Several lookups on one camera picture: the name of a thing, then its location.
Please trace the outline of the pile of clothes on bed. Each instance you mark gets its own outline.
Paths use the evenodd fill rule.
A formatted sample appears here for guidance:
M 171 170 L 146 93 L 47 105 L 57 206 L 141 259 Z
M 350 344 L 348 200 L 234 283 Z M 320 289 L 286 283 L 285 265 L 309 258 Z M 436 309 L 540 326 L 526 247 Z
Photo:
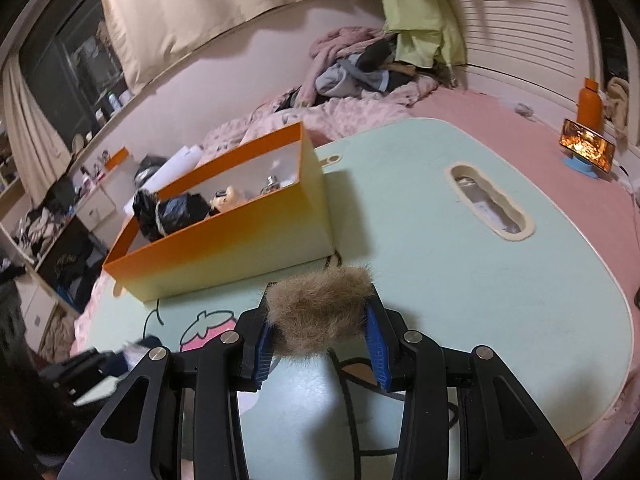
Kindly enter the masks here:
M 372 92 L 388 96 L 393 91 L 426 78 L 452 88 L 454 70 L 437 62 L 419 68 L 395 58 L 399 39 L 382 29 L 347 26 L 327 32 L 309 48 L 311 68 L 303 84 L 277 98 L 274 109 L 311 107 L 330 99 L 360 98 Z

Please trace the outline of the white fur scrunchie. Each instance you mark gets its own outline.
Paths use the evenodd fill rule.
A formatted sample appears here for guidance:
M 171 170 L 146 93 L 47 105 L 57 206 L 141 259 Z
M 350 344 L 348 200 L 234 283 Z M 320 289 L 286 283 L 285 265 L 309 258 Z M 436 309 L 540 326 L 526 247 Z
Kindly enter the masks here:
M 122 348 L 122 358 L 128 370 L 133 370 L 148 352 L 149 348 L 142 344 L 127 344 Z

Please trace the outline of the white-haired chibi figurine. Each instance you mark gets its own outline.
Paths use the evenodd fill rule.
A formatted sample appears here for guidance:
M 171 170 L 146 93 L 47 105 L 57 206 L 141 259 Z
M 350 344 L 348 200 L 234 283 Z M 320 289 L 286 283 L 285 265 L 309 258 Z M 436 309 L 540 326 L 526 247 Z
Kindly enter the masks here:
M 210 208 L 212 211 L 217 211 L 220 214 L 230 211 L 236 207 L 239 207 L 247 202 L 247 198 L 243 191 L 228 186 L 223 190 L 219 190 L 215 193 L 214 197 L 210 201 Z

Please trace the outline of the small orange box on desk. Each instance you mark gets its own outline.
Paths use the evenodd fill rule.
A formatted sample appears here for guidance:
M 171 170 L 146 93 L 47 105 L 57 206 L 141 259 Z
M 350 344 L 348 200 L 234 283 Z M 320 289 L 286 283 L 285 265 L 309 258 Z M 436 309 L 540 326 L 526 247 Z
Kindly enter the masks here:
M 104 168 L 106 172 L 110 172 L 119 166 L 128 156 L 130 155 L 129 151 L 126 148 L 121 148 L 104 162 Z

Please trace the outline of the green hanging cloth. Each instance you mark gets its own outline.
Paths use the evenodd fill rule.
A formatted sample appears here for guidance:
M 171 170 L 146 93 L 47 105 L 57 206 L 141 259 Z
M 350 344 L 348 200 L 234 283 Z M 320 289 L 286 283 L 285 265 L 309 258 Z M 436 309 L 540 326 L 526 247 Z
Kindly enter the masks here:
M 395 60 L 429 70 L 466 63 L 462 31 L 448 0 L 381 0 Z

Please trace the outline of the brown fur scrunchie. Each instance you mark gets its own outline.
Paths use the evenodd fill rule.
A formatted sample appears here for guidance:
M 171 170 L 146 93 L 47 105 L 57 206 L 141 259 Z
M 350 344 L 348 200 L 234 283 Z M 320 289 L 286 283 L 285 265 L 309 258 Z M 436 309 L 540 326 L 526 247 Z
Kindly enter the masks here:
M 277 356 L 306 359 L 364 331 L 372 276 L 362 266 L 328 266 L 266 289 L 267 320 Z

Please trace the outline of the orange gradient storage box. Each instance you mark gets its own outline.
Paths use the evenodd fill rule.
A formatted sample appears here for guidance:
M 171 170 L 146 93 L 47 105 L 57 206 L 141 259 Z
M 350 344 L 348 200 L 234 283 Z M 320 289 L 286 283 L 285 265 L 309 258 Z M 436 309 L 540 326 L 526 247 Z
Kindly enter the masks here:
M 280 190 L 262 195 L 268 176 Z M 332 255 L 324 174 L 296 122 L 234 148 L 160 190 L 209 196 L 233 186 L 247 202 L 150 243 L 137 220 L 122 228 L 103 269 L 141 301 L 254 278 Z

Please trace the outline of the phone on blue stand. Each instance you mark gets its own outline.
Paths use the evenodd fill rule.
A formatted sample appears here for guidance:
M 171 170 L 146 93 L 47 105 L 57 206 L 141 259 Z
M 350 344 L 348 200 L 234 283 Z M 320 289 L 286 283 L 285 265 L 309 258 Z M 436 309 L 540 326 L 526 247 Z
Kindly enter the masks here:
M 565 118 L 559 144 L 567 151 L 565 165 L 597 179 L 611 172 L 615 145 L 600 133 Z

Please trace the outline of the pink floral quilt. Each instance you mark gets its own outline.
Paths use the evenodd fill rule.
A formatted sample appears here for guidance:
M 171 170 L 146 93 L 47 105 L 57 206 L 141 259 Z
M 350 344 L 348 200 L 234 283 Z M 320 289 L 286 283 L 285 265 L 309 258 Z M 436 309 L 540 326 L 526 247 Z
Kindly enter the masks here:
M 312 107 L 295 107 L 275 112 L 271 106 L 236 118 L 212 130 L 202 143 L 200 165 L 242 144 L 256 140 L 296 122 L 303 124 L 313 146 L 320 146 L 376 127 L 410 118 L 416 95 L 392 92 L 371 93 L 362 98 L 333 98 Z

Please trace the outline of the white drawer desk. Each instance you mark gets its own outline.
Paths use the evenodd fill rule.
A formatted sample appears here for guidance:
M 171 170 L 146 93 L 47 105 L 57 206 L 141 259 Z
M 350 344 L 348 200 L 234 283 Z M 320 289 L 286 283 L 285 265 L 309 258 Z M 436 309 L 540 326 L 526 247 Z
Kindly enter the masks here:
M 135 190 L 132 177 L 113 171 L 79 201 L 76 217 L 111 248 L 128 220 L 125 206 L 134 197 Z

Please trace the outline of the orange water bottle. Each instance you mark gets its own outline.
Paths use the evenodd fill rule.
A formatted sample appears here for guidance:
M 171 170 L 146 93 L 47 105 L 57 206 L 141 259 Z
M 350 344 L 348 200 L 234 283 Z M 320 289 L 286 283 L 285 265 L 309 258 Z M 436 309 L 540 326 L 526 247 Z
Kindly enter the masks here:
M 576 122 L 601 133 L 603 118 L 603 102 L 599 94 L 599 84 L 591 78 L 586 78 L 584 86 L 578 94 Z

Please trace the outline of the silver metal clip mirror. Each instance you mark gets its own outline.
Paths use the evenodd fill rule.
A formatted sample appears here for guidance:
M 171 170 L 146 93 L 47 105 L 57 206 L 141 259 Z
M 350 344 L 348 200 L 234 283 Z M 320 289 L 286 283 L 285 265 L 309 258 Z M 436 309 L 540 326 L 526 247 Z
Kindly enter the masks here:
M 260 194 L 266 195 L 280 190 L 281 182 L 277 176 L 268 176 L 265 186 L 260 190 Z

